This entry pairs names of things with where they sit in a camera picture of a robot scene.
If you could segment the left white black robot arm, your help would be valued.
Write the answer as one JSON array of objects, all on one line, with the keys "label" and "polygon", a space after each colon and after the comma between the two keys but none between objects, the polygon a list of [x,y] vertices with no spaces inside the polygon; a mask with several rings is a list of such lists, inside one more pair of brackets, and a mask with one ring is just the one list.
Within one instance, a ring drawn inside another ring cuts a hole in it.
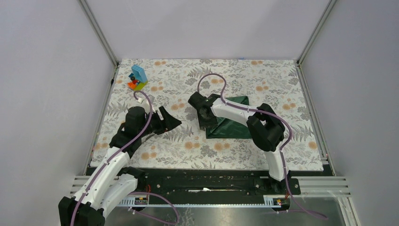
[{"label": "left white black robot arm", "polygon": [[148,112],[131,107],[113,136],[109,149],[87,182],[72,196],[58,204],[63,226],[103,226],[110,212],[130,193],[139,194],[147,187],[145,172],[125,167],[142,144],[142,138],[169,132],[181,125],[164,107]]}]

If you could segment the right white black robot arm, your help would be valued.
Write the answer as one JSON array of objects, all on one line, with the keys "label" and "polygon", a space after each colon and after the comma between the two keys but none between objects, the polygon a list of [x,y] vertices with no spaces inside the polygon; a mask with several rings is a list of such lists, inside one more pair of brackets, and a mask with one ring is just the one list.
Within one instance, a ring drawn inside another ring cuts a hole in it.
[{"label": "right white black robot arm", "polygon": [[196,110],[199,127],[205,131],[221,127],[221,119],[234,121],[245,127],[254,144],[264,151],[269,166],[270,188],[276,194],[288,189],[288,168],[282,149],[292,139],[289,124],[277,116],[268,104],[260,107],[230,102],[221,95],[209,97],[194,92],[188,103]]}]

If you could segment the dark green cloth napkin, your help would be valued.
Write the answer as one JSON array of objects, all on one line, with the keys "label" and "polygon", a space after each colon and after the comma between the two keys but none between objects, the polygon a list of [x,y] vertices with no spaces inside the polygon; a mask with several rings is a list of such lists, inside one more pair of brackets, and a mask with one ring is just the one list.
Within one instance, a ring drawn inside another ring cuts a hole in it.
[{"label": "dark green cloth napkin", "polygon": [[254,113],[249,106],[242,103],[229,102],[218,98],[211,107],[217,117],[218,125],[205,129],[207,139],[250,139],[247,121]]}]

